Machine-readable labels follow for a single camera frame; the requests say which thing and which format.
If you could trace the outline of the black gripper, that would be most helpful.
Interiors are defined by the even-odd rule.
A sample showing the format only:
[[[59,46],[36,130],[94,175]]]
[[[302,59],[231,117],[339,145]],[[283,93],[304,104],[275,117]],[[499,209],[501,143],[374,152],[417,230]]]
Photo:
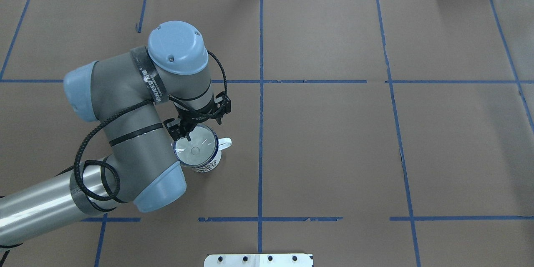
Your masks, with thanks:
[[[172,140],[177,141],[182,138],[182,134],[191,141],[190,133],[197,124],[205,122],[209,114],[209,108],[203,109],[189,109],[181,106],[175,107],[177,112],[176,118],[169,118],[164,120],[164,128],[169,134],[172,134]]]

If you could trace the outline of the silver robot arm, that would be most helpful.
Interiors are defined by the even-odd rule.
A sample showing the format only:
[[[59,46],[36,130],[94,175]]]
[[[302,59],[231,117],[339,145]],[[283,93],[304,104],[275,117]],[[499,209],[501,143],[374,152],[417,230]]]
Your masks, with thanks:
[[[172,144],[224,111],[208,65],[202,32],[171,20],[145,46],[65,75],[73,111],[99,125],[63,173],[2,197],[1,249],[124,204],[145,213],[183,196],[187,184]]]

